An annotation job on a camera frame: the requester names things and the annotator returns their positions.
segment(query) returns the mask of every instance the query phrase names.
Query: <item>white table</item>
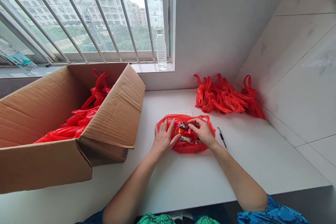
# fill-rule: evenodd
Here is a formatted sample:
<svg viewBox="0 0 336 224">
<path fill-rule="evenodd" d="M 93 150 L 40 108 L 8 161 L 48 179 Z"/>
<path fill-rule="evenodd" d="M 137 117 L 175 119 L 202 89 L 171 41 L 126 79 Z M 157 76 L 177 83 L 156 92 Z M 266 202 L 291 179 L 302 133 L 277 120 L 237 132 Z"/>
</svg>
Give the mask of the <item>white table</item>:
<svg viewBox="0 0 336 224">
<path fill-rule="evenodd" d="M 195 97 L 195 89 L 146 92 L 135 149 L 124 163 L 95 167 L 87 182 L 0 195 L 0 222 L 75 223 L 101 210 L 150 150 L 157 121 L 177 110 L 203 114 L 194 107 Z M 231 155 L 267 193 L 330 185 L 267 121 L 238 113 L 209 116 L 214 127 L 221 128 Z M 190 155 L 171 151 L 154 171 L 138 214 L 234 200 L 209 150 Z"/>
</svg>

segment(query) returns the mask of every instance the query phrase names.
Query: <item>plastic water bottle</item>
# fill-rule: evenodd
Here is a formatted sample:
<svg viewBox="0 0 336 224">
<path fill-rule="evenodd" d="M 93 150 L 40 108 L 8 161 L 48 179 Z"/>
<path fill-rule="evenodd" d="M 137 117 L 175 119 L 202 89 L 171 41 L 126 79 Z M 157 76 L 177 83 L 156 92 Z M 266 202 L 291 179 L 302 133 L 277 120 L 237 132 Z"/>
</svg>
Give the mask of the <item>plastic water bottle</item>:
<svg viewBox="0 0 336 224">
<path fill-rule="evenodd" d="M 157 63 L 159 65 L 160 70 L 167 69 L 167 48 L 165 38 L 163 36 L 163 30 L 157 29 L 157 36 L 156 36 L 156 56 L 157 56 Z"/>
<path fill-rule="evenodd" d="M 0 53 L 21 69 L 32 74 L 37 73 L 39 67 L 3 38 L 0 38 Z"/>
</svg>

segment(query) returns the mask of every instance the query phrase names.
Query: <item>window sill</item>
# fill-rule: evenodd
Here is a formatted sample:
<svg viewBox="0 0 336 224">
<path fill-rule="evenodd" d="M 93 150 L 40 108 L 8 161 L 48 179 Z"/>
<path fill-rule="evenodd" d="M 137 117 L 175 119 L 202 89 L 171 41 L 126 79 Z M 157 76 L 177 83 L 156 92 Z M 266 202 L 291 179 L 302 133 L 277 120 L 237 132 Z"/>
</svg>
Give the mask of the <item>window sill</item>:
<svg viewBox="0 0 336 224">
<path fill-rule="evenodd" d="M 132 63 L 131 65 L 137 73 L 174 72 L 174 65 L 172 63 L 167 63 L 166 70 L 160 70 L 157 63 L 148 63 L 148 64 Z M 56 71 L 61 67 L 62 66 L 50 66 L 47 68 L 44 66 L 40 66 L 38 73 L 36 75 L 26 73 L 25 71 L 23 71 L 21 68 L 18 67 L 0 68 L 0 79 L 43 77 Z"/>
</svg>

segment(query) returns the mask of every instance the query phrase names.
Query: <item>green clothing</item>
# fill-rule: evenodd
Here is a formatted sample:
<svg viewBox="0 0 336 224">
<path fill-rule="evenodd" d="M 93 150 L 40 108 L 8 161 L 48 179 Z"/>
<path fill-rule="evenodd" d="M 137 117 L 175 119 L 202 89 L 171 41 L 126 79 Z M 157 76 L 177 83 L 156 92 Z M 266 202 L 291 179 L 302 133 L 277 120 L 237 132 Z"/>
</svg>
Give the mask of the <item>green clothing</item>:
<svg viewBox="0 0 336 224">
<path fill-rule="evenodd" d="M 152 213 L 144 215 L 138 224 L 175 224 L 175 221 L 166 214 L 155 216 Z M 218 221 L 209 218 L 208 216 L 201 217 L 195 224 L 220 224 Z"/>
</svg>

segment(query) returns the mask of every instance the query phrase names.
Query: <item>pen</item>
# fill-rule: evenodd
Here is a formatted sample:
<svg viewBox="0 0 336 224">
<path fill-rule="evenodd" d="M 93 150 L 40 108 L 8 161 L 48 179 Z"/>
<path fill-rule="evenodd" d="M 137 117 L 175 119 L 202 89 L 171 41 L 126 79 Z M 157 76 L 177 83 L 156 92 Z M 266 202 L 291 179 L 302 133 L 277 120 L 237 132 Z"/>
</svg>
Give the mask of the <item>pen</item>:
<svg viewBox="0 0 336 224">
<path fill-rule="evenodd" d="M 226 144 L 225 144 L 225 142 L 224 142 L 224 137 L 223 137 L 223 135 L 222 135 L 221 129 L 220 129 L 219 127 L 217 127 L 217 129 L 218 129 L 218 132 L 219 132 L 219 135 L 220 135 L 221 139 L 223 140 L 223 143 L 224 143 L 224 145 L 225 145 L 225 148 L 227 148 L 227 147 L 226 147 Z"/>
</svg>

